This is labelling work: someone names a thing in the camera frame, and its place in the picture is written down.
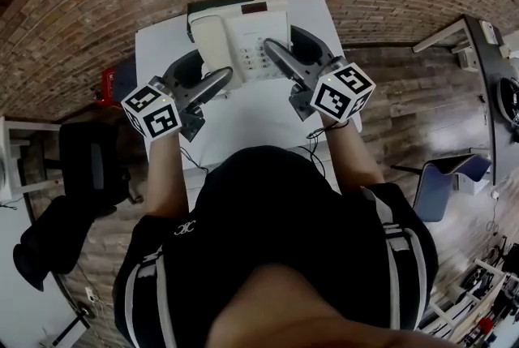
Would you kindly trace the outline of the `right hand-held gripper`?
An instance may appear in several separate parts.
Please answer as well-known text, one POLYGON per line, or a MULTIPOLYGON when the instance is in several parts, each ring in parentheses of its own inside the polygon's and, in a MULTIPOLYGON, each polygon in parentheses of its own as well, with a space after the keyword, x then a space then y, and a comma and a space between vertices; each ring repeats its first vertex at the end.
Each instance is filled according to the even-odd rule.
POLYGON ((302 121, 317 111, 335 122, 347 122, 369 100, 376 87, 374 81, 356 63, 334 57, 311 32, 292 25, 290 37, 292 53, 271 38, 264 40, 265 53, 288 79, 303 82, 307 65, 327 66, 317 73, 314 88, 295 84, 289 103, 302 121))

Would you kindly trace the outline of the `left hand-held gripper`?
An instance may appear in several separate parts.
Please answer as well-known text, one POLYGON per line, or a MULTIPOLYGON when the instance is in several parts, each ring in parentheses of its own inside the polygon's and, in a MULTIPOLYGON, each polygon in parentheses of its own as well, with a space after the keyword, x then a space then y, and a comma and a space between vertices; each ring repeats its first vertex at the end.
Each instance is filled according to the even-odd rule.
POLYGON ((132 90, 121 102, 131 125, 150 142, 181 133, 191 142, 205 119, 200 108, 180 110, 174 96, 184 96, 186 106, 206 104, 231 80, 233 69, 211 71, 202 79, 203 60, 192 50, 172 62, 162 78, 132 90))

